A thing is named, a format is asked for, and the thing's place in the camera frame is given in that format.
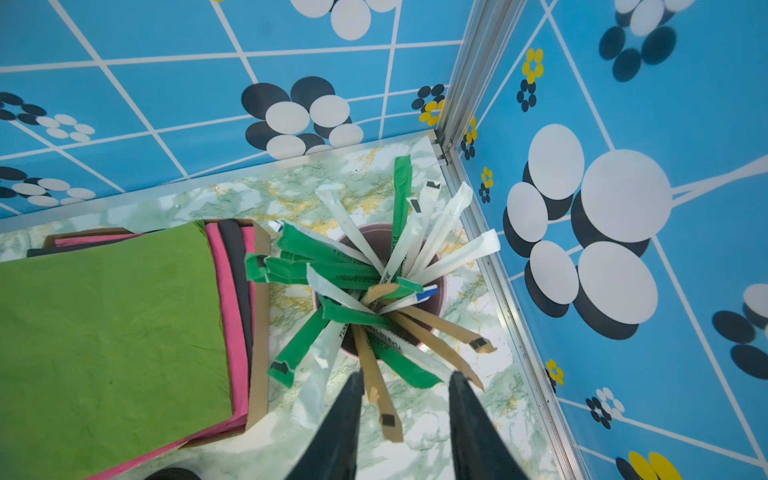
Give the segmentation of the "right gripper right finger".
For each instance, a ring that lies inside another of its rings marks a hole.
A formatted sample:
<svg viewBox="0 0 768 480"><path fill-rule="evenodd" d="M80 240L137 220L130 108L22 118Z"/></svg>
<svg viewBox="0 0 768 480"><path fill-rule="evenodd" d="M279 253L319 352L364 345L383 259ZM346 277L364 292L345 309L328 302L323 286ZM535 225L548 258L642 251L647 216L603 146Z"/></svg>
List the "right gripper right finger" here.
<svg viewBox="0 0 768 480"><path fill-rule="evenodd" d="M527 479L461 372L452 373L448 390L455 478Z"/></svg>

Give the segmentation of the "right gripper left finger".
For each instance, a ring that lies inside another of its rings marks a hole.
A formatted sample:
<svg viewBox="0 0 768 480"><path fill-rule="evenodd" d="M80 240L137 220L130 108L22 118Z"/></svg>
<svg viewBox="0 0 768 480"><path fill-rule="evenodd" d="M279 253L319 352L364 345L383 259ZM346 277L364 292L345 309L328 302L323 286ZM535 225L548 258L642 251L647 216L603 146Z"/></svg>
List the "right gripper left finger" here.
<svg viewBox="0 0 768 480"><path fill-rule="evenodd" d="M363 373L351 374L287 480L356 478L363 392Z"/></svg>

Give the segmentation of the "brown straw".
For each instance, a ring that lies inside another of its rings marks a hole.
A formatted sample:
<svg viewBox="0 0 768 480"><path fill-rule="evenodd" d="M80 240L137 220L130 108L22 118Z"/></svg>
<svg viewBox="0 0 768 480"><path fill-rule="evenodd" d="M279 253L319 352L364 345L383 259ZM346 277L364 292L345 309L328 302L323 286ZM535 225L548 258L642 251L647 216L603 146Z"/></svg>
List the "brown straw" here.
<svg viewBox="0 0 768 480"><path fill-rule="evenodd" d="M430 327L469 345L477 353L489 354L496 351L496 347L492 342L479 333L472 332L458 324L447 321L420 308L408 306L401 310L397 310L397 313L403 313L414 320L429 325Z"/></svg>
<svg viewBox="0 0 768 480"><path fill-rule="evenodd" d="M378 408L382 434L390 442L402 443L404 441L402 422L386 387L368 335L362 326L352 324L351 329L363 372L366 395L369 403Z"/></svg>

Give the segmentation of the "green wrapped straw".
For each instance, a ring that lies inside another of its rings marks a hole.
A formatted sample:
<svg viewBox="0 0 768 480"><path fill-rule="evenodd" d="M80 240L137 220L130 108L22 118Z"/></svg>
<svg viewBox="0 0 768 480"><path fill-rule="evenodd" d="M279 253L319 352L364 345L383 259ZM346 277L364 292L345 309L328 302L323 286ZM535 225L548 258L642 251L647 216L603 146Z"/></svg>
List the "green wrapped straw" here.
<svg viewBox="0 0 768 480"><path fill-rule="evenodd" d="M408 219L408 198L412 192L412 161L410 155L399 156L394 162L394 203L391 232L391 248L393 252L402 235Z"/></svg>
<svg viewBox="0 0 768 480"><path fill-rule="evenodd" d="M323 307L314 311L269 366L268 375L286 388L293 386L295 370L328 324L323 312Z"/></svg>

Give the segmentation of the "pink straw holder cup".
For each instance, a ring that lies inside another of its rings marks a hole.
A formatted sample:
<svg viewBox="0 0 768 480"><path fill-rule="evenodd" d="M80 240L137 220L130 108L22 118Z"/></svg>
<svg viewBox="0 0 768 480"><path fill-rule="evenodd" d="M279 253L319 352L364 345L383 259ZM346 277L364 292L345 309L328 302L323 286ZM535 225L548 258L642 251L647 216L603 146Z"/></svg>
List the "pink straw holder cup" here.
<svg viewBox="0 0 768 480"><path fill-rule="evenodd" d="M360 227L360 231L365 237L365 239L368 241L369 245L372 247L376 255L380 258L380 260L383 263L386 263L390 257L392 224L391 223L373 223L373 224L364 225ZM346 234L342 235L336 240L354 249L357 248L353 244L353 242L348 239L348 236L346 236ZM440 259L439 254L435 254L433 259L430 261L430 264L436 263L439 259ZM446 296L448 292L446 280L444 277L440 277L428 285L437 286L438 293L435 296L431 297L429 300L423 303L417 304L415 306L428 313L434 314L438 317L442 317L445 310L445 306L446 306ZM320 297L317 294L314 294L313 296L313 303L314 303L315 310L321 306ZM423 328L427 327L427 325L421 321L416 321L416 323ZM416 340L416 337L414 337L410 333L406 332L404 339L410 342L411 344L413 344L414 346L420 345L420 343ZM353 335L351 332L347 332L344 334L340 350L341 350L341 353L346 355L347 357L353 360L358 360L357 350L354 345Z"/></svg>

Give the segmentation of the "colourful napkin stack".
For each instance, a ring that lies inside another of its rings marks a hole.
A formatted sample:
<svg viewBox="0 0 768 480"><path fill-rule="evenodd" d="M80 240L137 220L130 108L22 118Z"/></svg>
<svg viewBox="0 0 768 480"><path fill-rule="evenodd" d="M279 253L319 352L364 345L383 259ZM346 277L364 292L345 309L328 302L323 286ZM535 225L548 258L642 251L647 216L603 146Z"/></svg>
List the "colourful napkin stack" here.
<svg viewBox="0 0 768 480"><path fill-rule="evenodd" d="M1 265L1 475L109 479L268 410L251 221L50 236Z"/></svg>

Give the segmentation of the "white wrapped straw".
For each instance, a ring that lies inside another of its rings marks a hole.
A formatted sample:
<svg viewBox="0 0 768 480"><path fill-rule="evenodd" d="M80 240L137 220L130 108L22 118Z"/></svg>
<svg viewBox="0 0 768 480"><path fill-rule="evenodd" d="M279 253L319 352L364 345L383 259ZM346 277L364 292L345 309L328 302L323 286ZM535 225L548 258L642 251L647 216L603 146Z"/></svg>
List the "white wrapped straw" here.
<svg viewBox="0 0 768 480"><path fill-rule="evenodd" d="M415 263L407 275L409 280L414 280L415 276L423 271L428 265L434 255L437 253L439 247L447 237L449 231L454 227L454 224L459 220L462 212L469 206L473 197L472 188L466 182L463 182L456 194L448 202L442 214L435 223L430 235L420 251L419 255L415 259Z"/></svg>

